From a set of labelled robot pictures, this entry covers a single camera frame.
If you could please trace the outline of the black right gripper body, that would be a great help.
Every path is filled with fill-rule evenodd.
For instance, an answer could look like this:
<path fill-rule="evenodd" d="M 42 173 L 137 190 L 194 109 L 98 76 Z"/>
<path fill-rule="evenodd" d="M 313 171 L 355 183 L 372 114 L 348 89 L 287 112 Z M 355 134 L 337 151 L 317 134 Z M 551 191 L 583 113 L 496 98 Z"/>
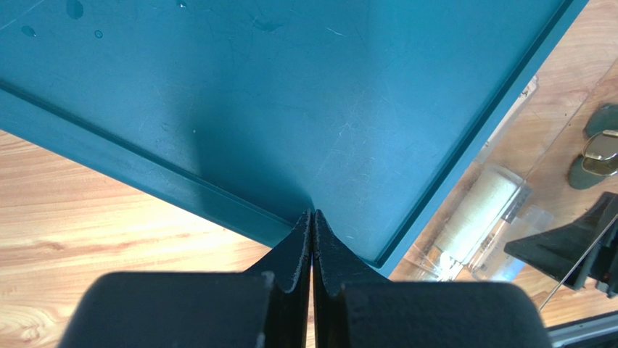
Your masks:
<path fill-rule="evenodd" d="M 596 288 L 608 298 L 617 296 L 617 216 L 605 230 L 600 240 L 601 249 L 597 258 L 600 278 Z"/>

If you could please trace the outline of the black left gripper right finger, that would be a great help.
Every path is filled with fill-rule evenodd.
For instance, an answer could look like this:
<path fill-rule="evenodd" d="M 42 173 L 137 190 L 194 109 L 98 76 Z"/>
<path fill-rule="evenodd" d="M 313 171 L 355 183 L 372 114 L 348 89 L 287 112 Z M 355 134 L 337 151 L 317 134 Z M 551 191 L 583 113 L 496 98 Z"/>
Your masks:
<path fill-rule="evenodd" d="M 535 306 L 504 282 L 393 282 L 313 215 L 318 347 L 549 347 Z"/>

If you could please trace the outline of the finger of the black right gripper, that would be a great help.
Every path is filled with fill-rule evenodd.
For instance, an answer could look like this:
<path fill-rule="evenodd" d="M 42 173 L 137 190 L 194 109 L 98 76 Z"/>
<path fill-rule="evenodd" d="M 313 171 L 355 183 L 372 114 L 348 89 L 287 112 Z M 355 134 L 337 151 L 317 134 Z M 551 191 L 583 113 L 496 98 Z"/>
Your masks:
<path fill-rule="evenodd" d="M 600 278 L 597 258 L 600 240 L 617 216 L 617 195 L 605 192 L 572 223 L 522 241 L 522 260 L 563 285 L 579 290 L 587 278 Z"/>

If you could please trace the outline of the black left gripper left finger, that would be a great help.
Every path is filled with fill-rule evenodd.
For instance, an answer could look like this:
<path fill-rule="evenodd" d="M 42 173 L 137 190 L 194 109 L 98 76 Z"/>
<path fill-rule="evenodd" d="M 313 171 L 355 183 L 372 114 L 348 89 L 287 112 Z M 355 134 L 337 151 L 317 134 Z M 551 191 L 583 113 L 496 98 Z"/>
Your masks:
<path fill-rule="evenodd" d="M 304 347 L 312 214 L 240 273 L 115 272 L 96 279 L 61 347 Z"/>

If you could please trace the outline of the clear drawer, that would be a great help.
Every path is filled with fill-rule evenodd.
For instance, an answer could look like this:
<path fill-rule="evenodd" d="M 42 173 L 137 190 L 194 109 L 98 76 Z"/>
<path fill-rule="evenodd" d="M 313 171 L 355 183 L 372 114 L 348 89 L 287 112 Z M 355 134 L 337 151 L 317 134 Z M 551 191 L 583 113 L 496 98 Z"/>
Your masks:
<path fill-rule="evenodd" d="M 610 67 L 597 84 L 587 89 L 583 103 L 576 107 L 550 102 L 550 97 L 557 96 L 562 86 L 562 82 L 543 76 L 536 92 L 520 99 L 518 113 L 508 116 L 491 147 L 465 171 L 392 272 L 392 280 L 437 281 L 428 252 L 464 192 L 490 165 L 504 167 L 524 179 L 522 186 L 529 186 L 532 193 L 520 212 L 534 205 L 551 213 L 553 221 L 547 231 L 580 218 L 603 193 L 617 195 L 616 176 L 604 177 L 604 181 L 585 190 L 573 189 L 567 183 L 571 163 L 582 156 L 582 150 L 591 139 L 584 133 L 590 116 L 605 104 L 617 104 L 617 67 Z M 474 256 L 457 277 L 449 281 L 478 281 L 471 275 Z M 522 288 L 542 315 L 550 320 L 559 312 L 579 317 L 617 308 L 617 301 L 597 292 L 594 281 L 589 278 L 581 289 L 572 290 L 525 263 L 518 276 L 509 282 Z"/>

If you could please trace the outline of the clear glass foundation bottle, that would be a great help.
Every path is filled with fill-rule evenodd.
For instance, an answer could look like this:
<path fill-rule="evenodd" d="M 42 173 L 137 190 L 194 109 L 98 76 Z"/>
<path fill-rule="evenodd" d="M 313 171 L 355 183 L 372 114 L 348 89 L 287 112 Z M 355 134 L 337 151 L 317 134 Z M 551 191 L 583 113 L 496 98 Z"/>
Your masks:
<path fill-rule="evenodd" d="M 551 213 L 534 205 L 500 221 L 471 261 L 472 277 L 478 281 L 514 280 L 525 266 L 521 242 L 547 231 L 552 221 Z"/>

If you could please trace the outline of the beige tube grey cap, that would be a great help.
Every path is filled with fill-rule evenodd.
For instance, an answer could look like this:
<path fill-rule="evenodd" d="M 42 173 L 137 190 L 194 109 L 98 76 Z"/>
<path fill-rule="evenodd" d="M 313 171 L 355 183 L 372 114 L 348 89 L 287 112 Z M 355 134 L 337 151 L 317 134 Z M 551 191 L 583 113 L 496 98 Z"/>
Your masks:
<path fill-rule="evenodd" d="M 512 200 L 508 203 L 507 208 L 501 218 L 507 223 L 512 223 L 514 218 L 525 205 L 526 201 L 529 199 L 531 193 L 532 189 L 529 186 L 520 186 L 512 197 Z"/>

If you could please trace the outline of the green round compact lower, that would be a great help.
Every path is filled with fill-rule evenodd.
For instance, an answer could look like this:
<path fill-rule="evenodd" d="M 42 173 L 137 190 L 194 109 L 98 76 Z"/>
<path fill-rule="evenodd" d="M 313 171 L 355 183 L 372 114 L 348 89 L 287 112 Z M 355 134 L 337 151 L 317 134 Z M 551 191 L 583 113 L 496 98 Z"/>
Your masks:
<path fill-rule="evenodd" d="M 567 183 L 573 189 L 590 189 L 605 179 L 603 176 L 595 175 L 584 170 L 582 166 L 583 160 L 583 156 L 577 156 L 569 168 Z"/>

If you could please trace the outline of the green round compact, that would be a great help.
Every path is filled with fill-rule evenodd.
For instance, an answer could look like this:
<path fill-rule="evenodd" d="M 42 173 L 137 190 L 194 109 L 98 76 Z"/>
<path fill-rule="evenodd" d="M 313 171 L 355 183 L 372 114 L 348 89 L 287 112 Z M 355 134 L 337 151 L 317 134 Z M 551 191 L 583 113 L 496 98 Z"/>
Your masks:
<path fill-rule="evenodd" d="M 617 104 L 605 104 L 594 112 L 584 128 L 587 138 L 605 130 L 617 131 Z"/>
<path fill-rule="evenodd" d="M 583 160 L 583 156 L 577 156 L 569 168 L 567 183 L 573 189 L 590 189 L 605 179 L 603 176 L 595 175 L 584 170 L 582 166 Z"/>

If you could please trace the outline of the cream white pump bottle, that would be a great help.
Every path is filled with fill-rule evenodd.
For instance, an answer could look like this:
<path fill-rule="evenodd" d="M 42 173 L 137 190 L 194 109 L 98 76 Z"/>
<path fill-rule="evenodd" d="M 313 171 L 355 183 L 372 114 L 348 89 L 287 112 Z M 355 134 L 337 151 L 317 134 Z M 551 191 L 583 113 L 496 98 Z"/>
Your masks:
<path fill-rule="evenodd" d="M 486 167 L 477 176 L 428 252 L 437 281 L 457 277 L 512 203 L 523 182 L 522 177 L 497 165 Z"/>

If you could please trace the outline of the black round jar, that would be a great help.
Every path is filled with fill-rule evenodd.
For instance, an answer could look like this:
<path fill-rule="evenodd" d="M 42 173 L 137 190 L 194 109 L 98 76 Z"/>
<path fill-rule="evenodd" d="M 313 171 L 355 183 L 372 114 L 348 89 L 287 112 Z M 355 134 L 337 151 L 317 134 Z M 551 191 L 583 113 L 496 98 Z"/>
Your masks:
<path fill-rule="evenodd" d="M 617 131 L 595 134 L 582 150 L 582 168 L 588 173 L 610 177 L 617 174 Z"/>

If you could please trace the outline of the green round compact upper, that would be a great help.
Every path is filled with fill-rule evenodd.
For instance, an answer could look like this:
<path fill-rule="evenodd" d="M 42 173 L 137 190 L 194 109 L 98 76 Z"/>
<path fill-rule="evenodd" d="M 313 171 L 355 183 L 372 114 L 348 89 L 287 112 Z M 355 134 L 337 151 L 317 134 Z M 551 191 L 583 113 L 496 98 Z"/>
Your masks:
<path fill-rule="evenodd" d="M 587 138 L 605 130 L 617 131 L 617 104 L 605 104 L 594 112 L 584 128 Z"/>

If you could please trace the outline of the teal drawer organizer box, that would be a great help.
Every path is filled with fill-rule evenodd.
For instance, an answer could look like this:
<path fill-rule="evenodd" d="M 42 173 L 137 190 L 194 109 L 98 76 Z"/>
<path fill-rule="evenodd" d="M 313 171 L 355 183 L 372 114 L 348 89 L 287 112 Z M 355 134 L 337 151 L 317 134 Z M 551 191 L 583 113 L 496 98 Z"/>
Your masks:
<path fill-rule="evenodd" d="M 383 275 L 584 1 L 3 1 L 1 129 L 270 247 Z"/>

